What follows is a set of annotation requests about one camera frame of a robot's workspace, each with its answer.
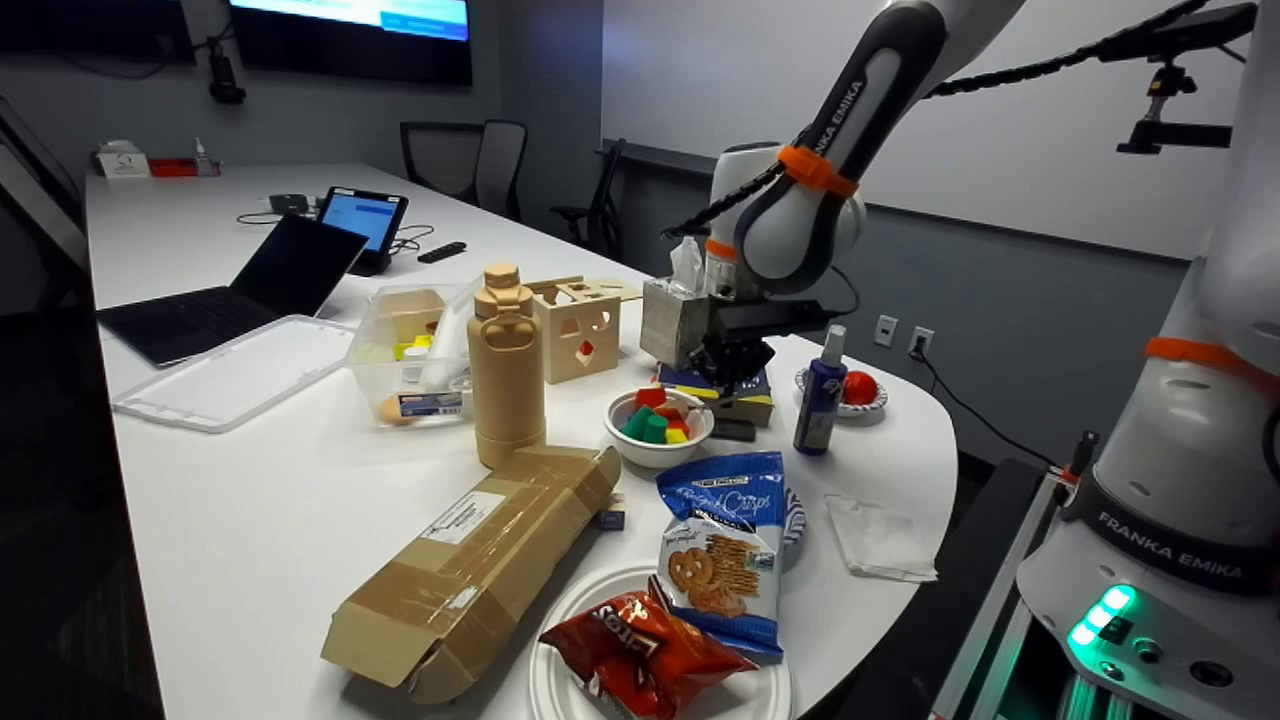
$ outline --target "paper plate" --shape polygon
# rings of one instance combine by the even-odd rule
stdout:
[[[600,574],[549,614],[549,628],[605,606],[620,591],[639,591],[654,570],[633,564],[614,574]],[[576,676],[559,664],[550,644],[532,644],[527,656],[527,703],[535,720],[610,720],[610,712],[591,702]],[[679,720],[786,720],[790,717],[790,676],[786,664],[732,672],[722,685],[706,688],[679,712]]]

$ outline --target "floor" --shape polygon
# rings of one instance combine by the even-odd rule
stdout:
[[[0,717],[159,717],[89,316],[5,316],[0,378]]]

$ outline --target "green light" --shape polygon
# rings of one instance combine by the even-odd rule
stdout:
[[[1109,607],[1091,607],[1082,620],[1088,620],[1088,628],[1109,628],[1112,614]]]
[[[1105,606],[1112,614],[1122,614],[1134,602],[1134,591],[1128,583],[1109,587]]]
[[[1082,625],[1071,628],[1071,644],[1091,644],[1091,642],[1096,642],[1091,628],[1082,628]]]

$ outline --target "laptop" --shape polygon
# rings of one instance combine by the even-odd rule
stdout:
[[[201,290],[101,312],[152,364],[209,352],[286,312],[316,316],[354,264],[362,236],[284,216],[228,290]]]

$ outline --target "spray bottle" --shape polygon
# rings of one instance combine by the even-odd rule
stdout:
[[[839,410],[839,386],[845,386],[845,323],[827,328],[822,352],[804,368],[804,396],[799,396],[799,422],[795,422],[795,453],[822,456],[837,410]]]
[[[476,456],[499,468],[515,447],[549,440],[543,349],[532,292],[515,264],[483,272],[467,323]]]

